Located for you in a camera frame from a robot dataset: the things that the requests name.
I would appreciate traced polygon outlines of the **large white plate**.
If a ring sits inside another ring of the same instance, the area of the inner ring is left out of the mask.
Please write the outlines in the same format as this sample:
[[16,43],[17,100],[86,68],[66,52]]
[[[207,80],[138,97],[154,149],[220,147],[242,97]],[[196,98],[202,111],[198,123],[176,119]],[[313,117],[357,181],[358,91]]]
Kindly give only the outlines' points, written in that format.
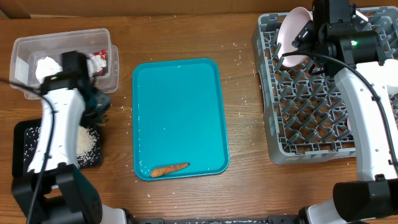
[[279,59],[283,60],[282,65],[284,67],[295,67],[307,58],[304,55],[292,55],[287,57],[283,57],[282,55],[297,50],[292,46],[292,41],[309,20],[313,20],[312,14],[304,7],[296,7],[284,18],[277,36],[277,43],[281,44],[277,56]]

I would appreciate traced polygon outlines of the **red snack wrapper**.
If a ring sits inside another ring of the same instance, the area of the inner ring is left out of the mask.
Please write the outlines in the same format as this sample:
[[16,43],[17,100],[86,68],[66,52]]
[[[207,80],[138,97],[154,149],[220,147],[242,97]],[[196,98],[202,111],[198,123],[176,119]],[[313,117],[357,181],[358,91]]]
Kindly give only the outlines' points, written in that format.
[[105,76],[108,72],[108,51],[100,50],[90,55],[91,74],[96,77]]

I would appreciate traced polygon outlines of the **white napkin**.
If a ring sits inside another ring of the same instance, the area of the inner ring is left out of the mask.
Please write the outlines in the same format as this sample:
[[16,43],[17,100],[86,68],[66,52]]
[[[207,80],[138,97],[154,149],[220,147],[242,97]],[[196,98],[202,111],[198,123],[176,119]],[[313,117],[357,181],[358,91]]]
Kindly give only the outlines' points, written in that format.
[[63,68],[53,58],[45,57],[38,60],[35,76],[39,83],[43,83],[45,77],[57,74],[62,70]]

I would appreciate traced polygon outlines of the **brown walnut piece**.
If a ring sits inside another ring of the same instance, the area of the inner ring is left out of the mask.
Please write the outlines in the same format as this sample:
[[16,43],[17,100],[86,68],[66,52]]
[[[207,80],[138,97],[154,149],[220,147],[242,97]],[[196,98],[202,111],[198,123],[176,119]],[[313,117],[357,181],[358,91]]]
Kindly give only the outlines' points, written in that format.
[[106,114],[98,115],[93,118],[93,124],[98,126],[104,126],[108,122],[108,116]]

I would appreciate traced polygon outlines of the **white tissue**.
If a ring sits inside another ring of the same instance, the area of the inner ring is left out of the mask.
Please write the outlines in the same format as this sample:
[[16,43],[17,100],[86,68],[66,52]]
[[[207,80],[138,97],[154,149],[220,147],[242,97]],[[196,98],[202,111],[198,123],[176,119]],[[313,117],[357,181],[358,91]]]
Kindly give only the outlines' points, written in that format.
[[107,61],[100,55],[92,55],[87,60],[88,73],[90,77],[100,77],[106,73]]

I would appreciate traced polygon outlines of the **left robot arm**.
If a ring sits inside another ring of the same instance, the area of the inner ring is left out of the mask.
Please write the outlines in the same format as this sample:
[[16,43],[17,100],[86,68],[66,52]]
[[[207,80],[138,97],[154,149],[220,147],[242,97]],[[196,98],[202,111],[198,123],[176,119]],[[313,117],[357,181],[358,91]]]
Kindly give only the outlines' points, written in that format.
[[12,182],[12,194],[28,223],[133,223],[123,208],[101,202],[99,193],[77,163],[82,121],[98,123],[108,96],[88,76],[59,73],[38,87],[20,88],[42,99],[39,142],[27,174]]

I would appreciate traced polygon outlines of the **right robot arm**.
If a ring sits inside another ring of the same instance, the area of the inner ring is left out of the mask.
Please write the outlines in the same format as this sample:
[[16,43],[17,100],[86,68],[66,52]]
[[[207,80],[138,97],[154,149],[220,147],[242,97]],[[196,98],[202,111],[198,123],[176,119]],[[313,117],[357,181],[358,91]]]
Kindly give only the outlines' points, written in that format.
[[285,57],[314,58],[335,79],[354,137],[358,179],[340,182],[326,202],[303,208],[299,223],[363,223],[397,214],[397,125],[389,96],[397,92],[397,61],[379,34],[353,22],[284,21]]

